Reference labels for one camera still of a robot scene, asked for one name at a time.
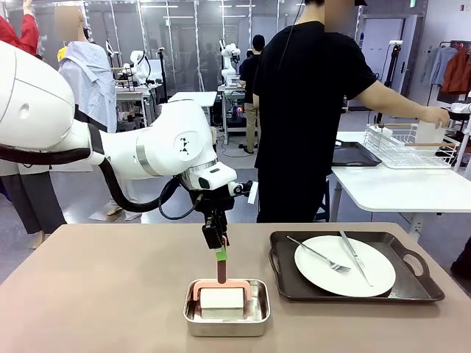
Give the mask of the person's right hand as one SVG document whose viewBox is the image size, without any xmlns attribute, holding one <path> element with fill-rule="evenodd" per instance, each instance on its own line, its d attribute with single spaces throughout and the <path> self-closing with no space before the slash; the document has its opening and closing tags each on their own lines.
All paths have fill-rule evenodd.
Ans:
<svg viewBox="0 0 471 353">
<path fill-rule="evenodd" d="M 434 124 L 436 128 L 446 128 L 450 123 L 448 111 L 441 107 L 424 107 L 419 119 L 425 123 Z"/>
</svg>

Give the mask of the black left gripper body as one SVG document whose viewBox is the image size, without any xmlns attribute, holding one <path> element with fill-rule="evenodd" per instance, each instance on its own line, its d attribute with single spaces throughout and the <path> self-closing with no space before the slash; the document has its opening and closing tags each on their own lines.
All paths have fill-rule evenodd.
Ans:
<svg viewBox="0 0 471 353">
<path fill-rule="evenodd" d="M 217 215 L 222 223 L 227 223 L 226 212 L 233 209 L 235 203 L 228 187 L 215 190 L 192 190 L 191 201 L 197 204 L 195 211 L 202 213 L 205 218 Z"/>
</svg>

